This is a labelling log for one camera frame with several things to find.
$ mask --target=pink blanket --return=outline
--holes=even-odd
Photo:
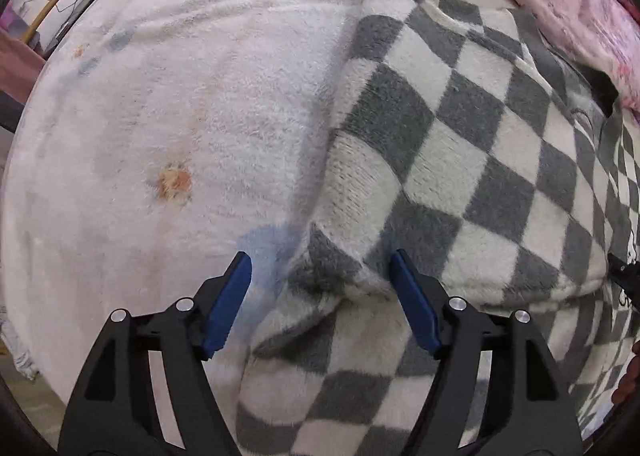
[[[640,28],[617,0],[516,0],[546,38],[577,62],[604,71],[624,107],[640,112]]]

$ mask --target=brown object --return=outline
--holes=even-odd
[[[191,174],[183,165],[162,168],[158,181],[158,197],[186,203],[191,197]]]
[[[0,29],[0,90],[25,104],[44,62],[31,48]]]

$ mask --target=folded blanket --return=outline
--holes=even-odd
[[[638,228],[638,166],[620,115],[604,121],[532,15],[363,0],[332,128],[306,240],[242,379],[239,444],[399,453],[437,365],[388,283],[396,248],[450,295],[500,312],[529,304],[590,420],[617,360],[603,346],[637,329],[599,288],[605,252],[626,258]],[[617,153],[630,161],[624,198]],[[461,443],[477,435],[488,368]]]
[[[640,28],[617,0],[516,0],[549,42],[606,73],[624,107],[640,111]]]

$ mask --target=blue stain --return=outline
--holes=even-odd
[[[78,68],[78,75],[80,75],[81,77],[87,76],[89,73],[91,73],[92,70],[95,70],[99,62],[100,59],[98,59],[97,57],[82,61],[80,67]]]
[[[266,225],[236,241],[253,262],[252,282],[236,317],[236,333],[249,341],[258,324],[274,308],[286,280],[287,263],[300,243],[302,230],[289,224]]]
[[[134,35],[133,30],[123,30],[122,32],[114,33],[107,42],[107,50],[115,52],[124,50],[131,42]]]

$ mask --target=black clip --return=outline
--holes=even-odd
[[[402,456],[582,454],[566,385],[526,311],[500,317],[450,298],[402,250],[390,275],[418,344],[442,360]],[[483,350],[492,351],[484,417],[477,441],[459,448]]]
[[[62,456],[240,456],[220,415],[202,361],[222,348],[251,281],[239,252],[224,276],[193,298],[132,317],[119,309],[105,322],[69,399],[60,432]],[[163,436],[151,387],[148,351],[161,351],[185,449]]]

